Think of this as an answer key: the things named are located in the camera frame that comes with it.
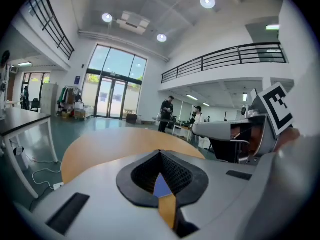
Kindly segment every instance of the window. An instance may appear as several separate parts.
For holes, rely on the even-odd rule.
[[[109,51],[109,47],[98,45],[93,53],[89,69],[102,71]]]
[[[21,86],[21,93],[25,87],[28,88],[29,101],[34,99],[41,99],[42,85],[44,83],[50,83],[50,73],[25,73],[23,76],[23,82]]]
[[[142,78],[144,77],[146,64],[147,60],[135,56],[129,77],[142,81]]]
[[[86,106],[95,107],[99,82],[99,75],[86,74],[82,90],[82,101]]]
[[[142,81],[146,64],[146,59],[134,54],[98,45],[93,53],[88,69],[115,73]]]
[[[140,96],[141,85],[128,83],[125,93],[123,106],[123,118],[126,119],[128,114],[137,114],[138,101]]]
[[[30,74],[24,74],[24,82],[29,82]]]
[[[29,82],[41,82],[43,77],[43,73],[32,73],[30,76]]]
[[[114,72],[117,75],[128,77],[134,55],[121,50],[111,49],[106,59],[103,71]]]
[[[42,82],[47,83],[47,84],[50,83],[50,74],[49,73],[44,74]]]

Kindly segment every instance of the black metal railing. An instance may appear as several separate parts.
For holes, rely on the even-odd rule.
[[[249,63],[287,63],[280,42],[239,45],[192,59],[162,74],[161,83],[201,71]]]
[[[60,49],[70,60],[75,51],[65,32],[59,24],[50,0],[28,0],[31,15],[35,15],[41,22],[42,31],[46,30]]]

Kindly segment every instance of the ceiling light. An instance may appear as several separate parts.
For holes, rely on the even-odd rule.
[[[216,0],[200,0],[200,4],[206,9],[211,9],[216,5]]]
[[[159,41],[159,42],[165,42],[167,41],[167,37],[164,35],[164,34],[158,34],[158,36],[156,37],[156,39]]]
[[[106,23],[112,22],[112,16],[109,13],[102,15],[102,20]]]
[[[248,94],[247,93],[243,93],[242,94],[242,101],[246,102],[248,99]]]
[[[31,67],[32,63],[31,62],[24,62],[24,63],[20,63],[18,64],[20,67]]]
[[[280,25],[276,24],[276,25],[268,25],[265,27],[266,30],[279,30]]]
[[[197,100],[198,100],[197,98],[195,98],[195,97],[193,97],[193,96],[191,96],[191,95],[189,95],[189,94],[187,94],[186,96],[187,96],[187,97],[189,97],[190,99],[195,100],[195,101],[197,101]]]

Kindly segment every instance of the desk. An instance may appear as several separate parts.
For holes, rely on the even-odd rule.
[[[49,128],[49,144],[51,147],[51,153],[53,156],[53,160],[57,163],[58,158],[52,140],[50,117],[51,115],[48,114],[41,114],[16,107],[11,107],[6,109],[5,119],[0,121],[0,136],[4,138],[4,143],[8,151],[10,162],[12,163],[12,166],[15,172],[18,174],[22,183],[34,198],[38,198],[39,196],[21,171],[11,147],[10,139],[16,137],[17,143],[21,147],[19,134],[22,134],[23,132],[30,130],[33,127],[47,123]]]
[[[167,119],[158,119],[156,117],[152,117],[153,120],[159,121],[159,122],[167,122],[167,123],[174,123],[174,121],[167,120]]]
[[[20,101],[6,101],[6,108],[18,107],[20,105]]]
[[[62,160],[62,180],[67,184],[91,167],[154,150],[170,150],[204,159],[189,143],[163,132],[129,127],[109,128],[85,134],[69,146]],[[171,228],[175,209],[176,197],[173,194],[159,199],[159,213]]]
[[[186,131],[188,131],[188,136],[187,136],[187,138],[186,138],[186,141],[187,141],[187,142],[190,142],[191,132],[192,132],[191,129],[189,129],[188,127],[185,127],[185,126],[174,125],[173,131],[172,131],[172,135],[174,135],[176,128],[181,129],[181,130],[186,130]]]

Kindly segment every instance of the floor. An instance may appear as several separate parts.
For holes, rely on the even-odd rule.
[[[107,128],[120,128],[120,127],[136,127],[136,128],[148,128],[151,130],[158,130],[156,125],[141,125],[141,124],[129,124],[125,121],[104,119],[104,118],[89,118],[86,121],[74,120],[74,119],[62,119],[61,117],[53,117],[51,119],[52,137],[57,154],[58,160],[62,161],[63,156],[67,148],[72,142],[78,139],[81,135],[89,132],[103,130]],[[166,129],[168,134],[172,134],[171,129]],[[52,161],[51,151],[48,146],[48,127],[46,124],[39,127],[35,127],[19,136],[21,145],[25,148],[24,152],[30,159],[37,161]],[[17,141],[12,139],[12,146],[15,146]],[[216,157],[213,153],[208,152],[205,149],[199,148],[199,151],[204,155],[206,159],[215,160]],[[47,196],[52,190],[48,188],[48,184],[37,185],[32,179],[32,174],[40,169],[49,168],[52,171],[60,170],[60,163],[36,163],[29,161],[29,169],[24,172],[25,177],[30,182],[35,191],[42,195],[38,199],[33,197],[26,190],[21,183],[16,172],[14,171],[7,155],[0,158],[0,174],[6,193],[9,198],[16,201],[31,211],[37,206],[37,203]],[[48,181],[51,186],[62,182],[60,173],[51,173],[48,171],[41,171],[34,175],[34,180],[37,183]]]

